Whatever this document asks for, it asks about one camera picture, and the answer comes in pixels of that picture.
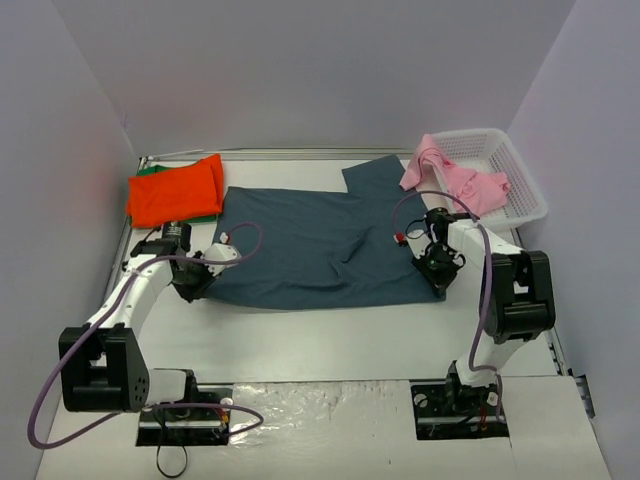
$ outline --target pink towel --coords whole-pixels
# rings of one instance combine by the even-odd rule
[[[473,168],[459,167],[442,153],[431,135],[422,137],[422,142],[413,153],[407,171],[400,180],[405,190],[422,181],[424,165],[431,165],[440,172],[451,195],[462,200],[476,215],[502,208],[507,204],[507,193],[511,188],[504,172],[483,173]],[[454,203],[456,210],[463,209]]]

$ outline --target gray wall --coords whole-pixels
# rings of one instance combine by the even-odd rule
[[[574,0],[53,0],[140,155],[506,129]]]
[[[578,0],[509,135],[549,202],[562,345],[586,373],[615,478],[640,458],[640,3]]]
[[[104,294],[136,161],[48,0],[0,4],[0,477],[35,475],[27,417],[57,338]],[[46,438],[59,398],[40,425]]]

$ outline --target plastic basket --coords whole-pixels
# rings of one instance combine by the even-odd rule
[[[547,203],[534,183],[515,147],[501,130],[487,128],[455,130],[433,135],[440,149],[461,167],[480,172],[505,172],[511,183],[507,205],[482,215],[482,224],[493,229],[517,228],[547,214]],[[443,178],[435,170],[443,191],[447,191]],[[447,199],[449,209],[453,202]]]

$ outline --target folded orange towel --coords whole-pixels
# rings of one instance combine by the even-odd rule
[[[129,178],[127,214],[134,228],[222,212],[224,173],[219,154],[188,167]]]

